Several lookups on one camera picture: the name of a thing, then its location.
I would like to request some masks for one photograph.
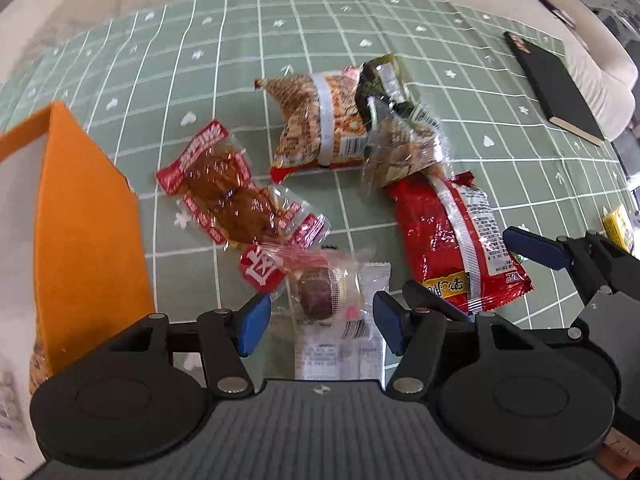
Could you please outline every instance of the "black notebook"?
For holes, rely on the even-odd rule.
[[[560,58],[511,32],[505,32],[504,37],[527,75],[546,120],[602,146],[600,127]]]

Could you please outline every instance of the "yellow package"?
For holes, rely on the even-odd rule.
[[[602,219],[607,238],[621,249],[630,253],[634,248],[634,230],[629,215],[620,204]]]

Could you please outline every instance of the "orange box side panel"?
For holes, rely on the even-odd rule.
[[[137,197],[65,106],[54,103],[19,124],[4,148],[46,132],[34,290],[45,360],[56,373],[154,306]]]

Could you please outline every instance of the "black circular cover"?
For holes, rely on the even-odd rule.
[[[440,416],[464,444],[512,466],[586,457],[609,431],[614,403],[590,373],[550,349],[497,351],[444,384]]]
[[[111,352],[99,366],[88,364],[54,375],[31,400],[38,443],[57,460],[93,467],[148,460],[183,441],[204,416],[197,381],[157,358]]]

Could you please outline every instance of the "green tablecloth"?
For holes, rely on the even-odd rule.
[[[140,196],[157,308],[193,320],[220,305],[237,308],[253,291],[236,252],[182,228],[154,172],[216,116],[266,181],[284,118],[254,91],[261,76],[335,70],[394,52],[412,93],[442,120],[455,168],[473,171],[501,228],[577,237],[601,230],[601,216],[617,204],[635,208],[609,143],[596,148],[543,119],[504,30],[563,56],[561,41],[527,25],[431,0],[182,0],[47,50],[0,88],[0,132],[63,100]],[[301,171],[286,184],[330,218],[329,243],[374,244],[375,259],[392,264],[391,290],[400,289],[409,273],[391,205],[382,194],[361,199],[358,170]],[[536,290],[500,313],[525,328],[569,325],[582,304],[567,273],[524,266]],[[284,364],[292,351],[268,354],[257,359],[292,373]]]

